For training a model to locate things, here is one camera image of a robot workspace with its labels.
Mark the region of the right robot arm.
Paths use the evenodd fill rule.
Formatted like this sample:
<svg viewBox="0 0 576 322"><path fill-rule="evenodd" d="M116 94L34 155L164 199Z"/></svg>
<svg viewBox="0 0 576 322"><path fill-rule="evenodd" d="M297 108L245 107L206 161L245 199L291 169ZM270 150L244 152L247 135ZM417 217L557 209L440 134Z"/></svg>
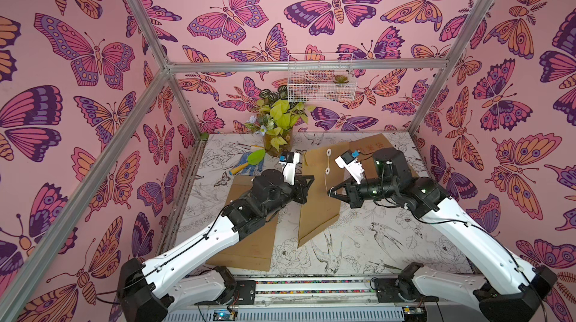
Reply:
<svg viewBox="0 0 576 322"><path fill-rule="evenodd" d="M407 302L424 296L447 299L479 311L489 321L529 321L545 309L545 299L557 282L546 266L534 267L491 236L437 182L416 178L395 148L379 149L371 156L376 176L368 178L359 152L346 151L336 165L350 177L328 190L329 197L360 208L366 200L410 212L416 221L434 227L457 247L480 273L441 272L411 263L397 277L398 294Z"/></svg>

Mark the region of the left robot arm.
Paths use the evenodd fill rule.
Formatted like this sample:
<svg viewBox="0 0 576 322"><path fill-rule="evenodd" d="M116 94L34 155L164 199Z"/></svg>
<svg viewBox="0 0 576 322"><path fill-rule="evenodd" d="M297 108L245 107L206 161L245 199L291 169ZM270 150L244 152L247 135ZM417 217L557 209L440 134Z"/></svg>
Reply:
<svg viewBox="0 0 576 322"><path fill-rule="evenodd" d="M313 176L287 182L279 170L264 170L252 179L251 189L224 206L201 232L144 262L126 262L116 291L125 320L162 321L189 305L228 304L237 282L225 266L194 277L189 272L261 229L289 203L306 203L313 183Z"/></svg>

